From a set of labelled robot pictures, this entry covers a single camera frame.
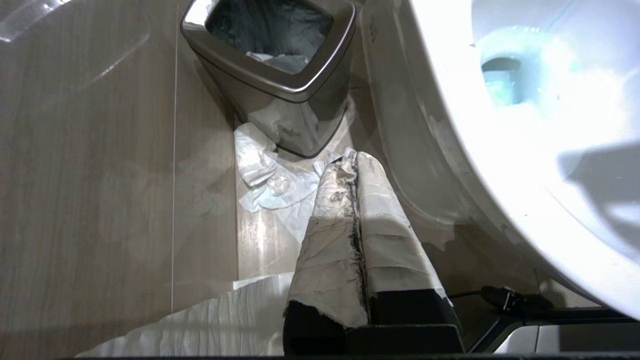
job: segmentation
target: toilet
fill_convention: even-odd
[[[640,320],[640,3],[368,0],[400,196]]]

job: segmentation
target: power cord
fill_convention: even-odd
[[[450,299],[480,295],[482,299],[495,306],[501,313],[527,318],[532,315],[546,313],[554,308],[549,299],[538,294],[522,295],[508,288],[483,286],[479,291],[466,291],[451,295]]]

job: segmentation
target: black cable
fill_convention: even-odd
[[[455,299],[457,297],[465,297],[465,296],[471,296],[471,295],[480,295],[480,290],[465,291],[463,293],[449,295],[449,299]]]

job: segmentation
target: paper towel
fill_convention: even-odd
[[[127,356],[278,356],[282,313],[292,273],[248,280],[246,286],[201,302],[78,354]]]

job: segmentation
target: trash can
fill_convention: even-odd
[[[344,0],[194,0],[180,28],[242,121],[310,157],[346,107],[355,19]]]

